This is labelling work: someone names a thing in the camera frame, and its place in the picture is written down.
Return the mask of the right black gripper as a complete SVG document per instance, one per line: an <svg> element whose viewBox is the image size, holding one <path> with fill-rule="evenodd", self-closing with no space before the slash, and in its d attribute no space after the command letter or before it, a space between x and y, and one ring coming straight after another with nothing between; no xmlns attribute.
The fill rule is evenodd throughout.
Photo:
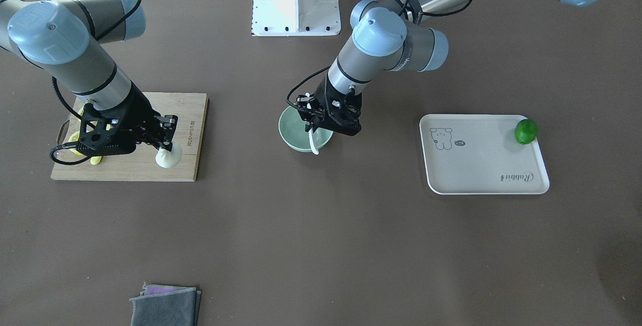
<svg viewBox="0 0 642 326"><path fill-rule="evenodd" d="M85 156L114 156L135 151L137 144L173 150L178 116L155 111L149 100L133 84L124 101L108 110L83 106L76 150Z"/></svg>

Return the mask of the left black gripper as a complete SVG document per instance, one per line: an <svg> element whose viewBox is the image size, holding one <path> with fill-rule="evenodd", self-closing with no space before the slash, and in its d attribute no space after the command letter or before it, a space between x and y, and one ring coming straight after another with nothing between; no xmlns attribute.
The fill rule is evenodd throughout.
<svg viewBox="0 0 642 326"><path fill-rule="evenodd" d="M305 132L318 128L355 136L362 130L362 95L339 92L326 77L312 95L298 95L295 109L305 121Z"/></svg>

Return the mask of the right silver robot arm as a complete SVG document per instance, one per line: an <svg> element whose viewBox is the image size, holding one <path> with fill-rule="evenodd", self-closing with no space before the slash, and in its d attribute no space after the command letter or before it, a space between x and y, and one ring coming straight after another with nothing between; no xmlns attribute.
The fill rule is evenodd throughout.
<svg viewBox="0 0 642 326"><path fill-rule="evenodd" d="M178 118L162 116L103 49L104 43L141 36L146 29L141 0L2 0L2 49L43 69L59 93L63 84L83 102L76 141L58 145L90 159L156 148L156 163L172 168L183 151L174 142Z"/></svg>

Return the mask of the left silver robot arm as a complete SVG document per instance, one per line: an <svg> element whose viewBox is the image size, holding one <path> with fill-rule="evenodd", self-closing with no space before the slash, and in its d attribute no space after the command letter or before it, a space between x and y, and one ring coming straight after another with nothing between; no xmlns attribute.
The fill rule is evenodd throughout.
<svg viewBox="0 0 642 326"><path fill-rule="evenodd" d="M584 8L598 0L559 0ZM351 37L312 94L290 102L304 131L317 129L354 136L361 131L362 92L382 71L426 72L445 63L449 45L444 33L422 28L424 20L450 16L472 0L362 0L351 13Z"/></svg>

